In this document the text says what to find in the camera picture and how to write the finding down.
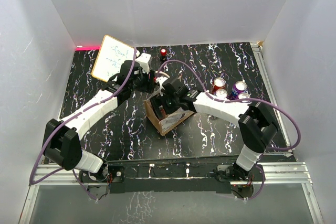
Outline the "red button on black base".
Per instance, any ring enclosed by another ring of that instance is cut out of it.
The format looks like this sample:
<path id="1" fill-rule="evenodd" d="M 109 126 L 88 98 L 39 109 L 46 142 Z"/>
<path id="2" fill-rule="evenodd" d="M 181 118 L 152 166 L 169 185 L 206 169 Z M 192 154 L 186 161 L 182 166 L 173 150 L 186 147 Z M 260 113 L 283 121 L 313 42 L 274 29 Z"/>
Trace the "red button on black base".
<path id="1" fill-rule="evenodd" d="M 165 62 L 167 60 L 167 50 L 165 48 L 160 49 L 160 61 Z"/>

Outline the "whiteboard with yellow frame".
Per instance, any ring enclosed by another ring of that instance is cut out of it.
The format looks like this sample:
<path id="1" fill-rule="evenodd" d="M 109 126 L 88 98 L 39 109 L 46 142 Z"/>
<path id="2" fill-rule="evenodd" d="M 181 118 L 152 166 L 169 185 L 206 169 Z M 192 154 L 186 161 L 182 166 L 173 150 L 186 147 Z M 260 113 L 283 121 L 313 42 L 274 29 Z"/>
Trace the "whiteboard with yellow frame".
<path id="1" fill-rule="evenodd" d="M 105 35 L 91 75 L 97 80 L 107 82 L 110 77 L 120 72 L 121 65 L 126 60 L 133 60 L 136 49 L 109 36 Z"/>

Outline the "purple soda can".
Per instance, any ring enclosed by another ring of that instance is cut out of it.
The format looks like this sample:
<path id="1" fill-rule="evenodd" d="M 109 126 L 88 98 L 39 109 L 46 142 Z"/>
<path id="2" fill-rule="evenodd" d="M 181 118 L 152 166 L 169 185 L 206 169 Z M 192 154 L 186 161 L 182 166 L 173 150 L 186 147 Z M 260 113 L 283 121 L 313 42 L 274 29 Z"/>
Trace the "purple soda can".
<path id="1" fill-rule="evenodd" d="M 228 93 L 225 89 L 216 90 L 215 95 L 217 96 L 217 98 L 222 99 L 222 100 L 227 99 L 228 97 Z"/>
<path id="2" fill-rule="evenodd" d="M 238 99 L 243 103 L 249 103 L 250 95 L 247 92 L 242 92 L 238 95 Z"/>
<path id="3" fill-rule="evenodd" d="M 237 81 L 233 87 L 232 91 L 228 96 L 229 100 L 236 100 L 238 99 L 238 96 L 240 93 L 246 92 L 247 91 L 247 84 L 243 81 Z"/>

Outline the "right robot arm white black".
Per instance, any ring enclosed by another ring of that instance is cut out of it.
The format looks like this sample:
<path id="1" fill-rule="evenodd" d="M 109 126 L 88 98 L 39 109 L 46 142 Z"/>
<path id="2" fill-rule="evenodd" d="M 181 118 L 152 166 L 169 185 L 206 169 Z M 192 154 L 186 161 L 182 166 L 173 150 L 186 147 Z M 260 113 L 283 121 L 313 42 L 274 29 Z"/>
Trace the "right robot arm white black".
<path id="1" fill-rule="evenodd" d="M 234 164 L 219 175 L 223 178 L 247 180 L 279 130 L 277 120 L 266 106 L 261 102 L 220 100 L 207 91 L 189 89 L 177 78 L 158 77 L 154 81 L 159 90 L 150 101 L 159 119 L 182 109 L 212 115 L 240 129 L 243 148 Z"/>

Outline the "burlap canvas bag rope handles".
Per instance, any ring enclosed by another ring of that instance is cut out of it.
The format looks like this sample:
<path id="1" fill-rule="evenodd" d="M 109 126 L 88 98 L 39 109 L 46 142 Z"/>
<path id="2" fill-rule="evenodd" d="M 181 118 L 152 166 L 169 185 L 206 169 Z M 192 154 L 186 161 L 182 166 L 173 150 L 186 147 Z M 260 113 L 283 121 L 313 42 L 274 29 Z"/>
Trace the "burlap canvas bag rope handles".
<path id="1" fill-rule="evenodd" d="M 167 73 L 158 72 L 158 77 L 166 76 L 170 77 Z M 159 89 L 154 91 L 154 93 L 143 102 L 146 111 L 146 117 L 153 124 L 153 126 L 158 130 L 161 136 L 166 135 L 173 128 L 177 127 L 179 124 L 188 119 L 191 115 L 194 114 L 194 111 L 191 111 L 191 102 L 188 100 L 187 95 L 190 93 L 190 89 L 188 88 L 188 93 L 182 98 L 183 102 L 188 104 L 189 110 L 183 110 L 181 108 L 177 109 L 172 114 L 167 114 L 165 118 L 160 117 L 160 115 L 155 115 L 154 113 L 154 96 L 159 93 Z"/>

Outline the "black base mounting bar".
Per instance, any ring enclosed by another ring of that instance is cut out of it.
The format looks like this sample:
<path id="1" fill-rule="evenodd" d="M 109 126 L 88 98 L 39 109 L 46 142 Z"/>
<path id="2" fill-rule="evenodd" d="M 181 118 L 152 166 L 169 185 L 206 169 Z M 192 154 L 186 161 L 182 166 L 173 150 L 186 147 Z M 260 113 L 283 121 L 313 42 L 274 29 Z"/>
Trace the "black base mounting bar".
<path id="1" fill-rule="evenodd" d="M 133 192 L 214 191 L 231 193 L 231 183 L 251 185 L 254 176 L 235 163 L 235 156 L 119 161 L 109 163 L 111 194 Z"/>

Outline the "red cola can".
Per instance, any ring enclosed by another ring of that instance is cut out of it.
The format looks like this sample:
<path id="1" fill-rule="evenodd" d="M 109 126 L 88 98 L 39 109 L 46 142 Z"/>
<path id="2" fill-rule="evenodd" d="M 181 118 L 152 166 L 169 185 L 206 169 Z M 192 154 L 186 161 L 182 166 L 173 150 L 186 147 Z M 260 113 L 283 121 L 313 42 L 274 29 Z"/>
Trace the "red cola can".
<path id="1" fill-rule="evenodd" d="M 160 117 L 165 118 L 166 117 L 166 113 L 165 113 L 165 111 L 164 111 L 164 109 L 163 109 L 162 106 L 159 106 L 159 111 L 160 111 Z"/>
<path id="2" fill-rule="evenodd" d="M 221 77 L 215 78 L 212 83 L 211 94 L 215 95 L 218 89 L 225 89 L 225 86 L 226 81 L 223 78 Z"/>

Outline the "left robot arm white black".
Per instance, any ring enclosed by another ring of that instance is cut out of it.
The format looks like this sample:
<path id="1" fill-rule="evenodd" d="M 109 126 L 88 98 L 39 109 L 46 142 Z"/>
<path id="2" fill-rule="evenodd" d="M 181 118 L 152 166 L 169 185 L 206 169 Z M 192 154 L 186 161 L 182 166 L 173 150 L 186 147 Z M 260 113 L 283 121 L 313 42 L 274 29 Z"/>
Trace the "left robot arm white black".
<path id="1" fill-rule="evenodd" d="M 151 93 L 155 71 L 127 60 L 119 73 L 111 76 L 98 93 L 73 114 L 50 120 L 45 129 L 43 155 L 65 170 L 80 169 L 96 181 L 108 177 L 104 160 L 81 148 L 81 139 L 100 119 L 128 100 L 133 91 Z"/>

